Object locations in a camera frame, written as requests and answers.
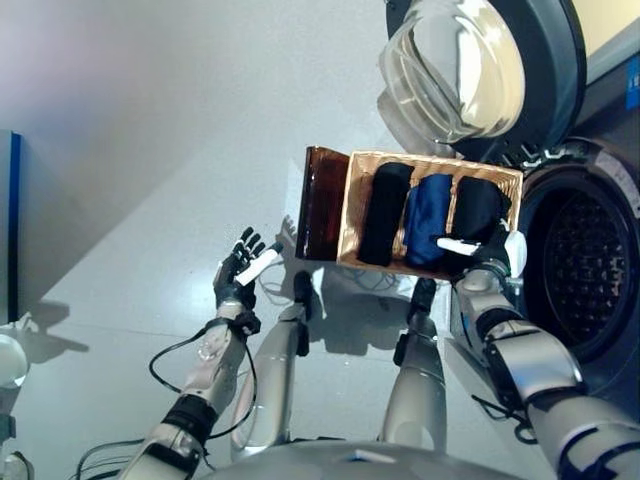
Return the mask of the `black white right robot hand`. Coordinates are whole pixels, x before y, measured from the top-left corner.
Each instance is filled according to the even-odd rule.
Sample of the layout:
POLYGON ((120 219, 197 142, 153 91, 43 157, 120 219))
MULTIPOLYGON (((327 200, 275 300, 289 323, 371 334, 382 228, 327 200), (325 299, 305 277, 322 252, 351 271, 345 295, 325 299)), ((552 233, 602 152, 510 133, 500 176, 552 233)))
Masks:
POLYGON ((498 261, 506 267, 506 273, 511 278, 519 277, 527 263, 525 235, 519 230, 511 230, 505 220, 499 222, 485 243, 439 237, 436 245, 477 262, 498 261))

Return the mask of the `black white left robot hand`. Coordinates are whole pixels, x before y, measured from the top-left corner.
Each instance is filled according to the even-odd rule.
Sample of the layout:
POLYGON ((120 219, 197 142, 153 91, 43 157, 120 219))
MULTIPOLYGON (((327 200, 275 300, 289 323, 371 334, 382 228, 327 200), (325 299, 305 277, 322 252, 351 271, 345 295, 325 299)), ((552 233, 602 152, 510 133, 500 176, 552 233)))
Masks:
POLYGON ((238 303, 244 310, 253 310, 256 304, 255 283, 283 249, 283 244, 278 241, 267 246, 259 233, 247 227, 235 241, 229 255, 219 264, 213 281, 216 307, 238 303))

